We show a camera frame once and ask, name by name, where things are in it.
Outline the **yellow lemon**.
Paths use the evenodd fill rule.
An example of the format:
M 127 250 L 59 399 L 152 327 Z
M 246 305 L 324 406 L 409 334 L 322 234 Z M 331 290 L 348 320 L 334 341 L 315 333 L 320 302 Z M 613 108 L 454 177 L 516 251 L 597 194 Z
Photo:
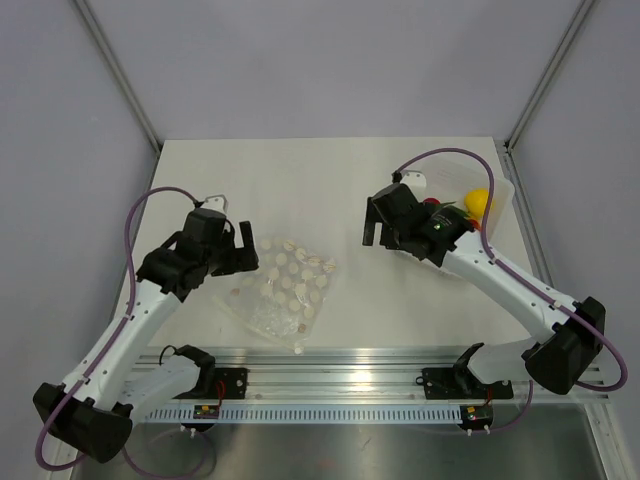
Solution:
M 470 190 L 463 199 L 466 212 L 474 219 L 480 221 L 486 211 L 491 211 L 494 207 L 494 197 L 486 188 Z

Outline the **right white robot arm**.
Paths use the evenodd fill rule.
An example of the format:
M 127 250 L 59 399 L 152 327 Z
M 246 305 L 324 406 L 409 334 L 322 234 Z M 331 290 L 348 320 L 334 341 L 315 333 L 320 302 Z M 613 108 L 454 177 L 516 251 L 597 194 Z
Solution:
M 523 341 L 469 347 L 452 368 L 465 397 L 513 380 L 533 380 L 565 395 L 603 348 L 606 309 L 598 300 L 577 301 L 519 269 L 454 208 L 420 202 L 404 183 L 368 198 L 363 243 L 379 243 L 459 276 L 529 333 Z

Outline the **clear dotted zip bag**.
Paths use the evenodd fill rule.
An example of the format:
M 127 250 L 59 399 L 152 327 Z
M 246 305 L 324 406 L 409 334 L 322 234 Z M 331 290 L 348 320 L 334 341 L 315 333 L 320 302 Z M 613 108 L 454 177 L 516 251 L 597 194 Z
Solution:
M 337 262 L 284 235 L 259 238 L 256 251 L 258 268 L 241 274 L 214 301 L 247 330 L 301 355 L 335 282 Z

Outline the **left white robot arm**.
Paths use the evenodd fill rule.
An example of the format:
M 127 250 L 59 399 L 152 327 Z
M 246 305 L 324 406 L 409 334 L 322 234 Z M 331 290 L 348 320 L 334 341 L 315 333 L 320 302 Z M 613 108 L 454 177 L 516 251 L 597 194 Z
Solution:
M 128 375 L 159 328 L 207 277 L 259 266 L 252 225 L 234 226 L 222 211 L 196 208 L 184 226 L 149 252 L 134 277 L 125 313 L 114 319 L 83 361 L 58 384 L 44 382 L 33 403 L 51 435 L 106 463 L 134 426 L 169 400 L 221 391 L 216 360 L 185 345 L 139 380 Z

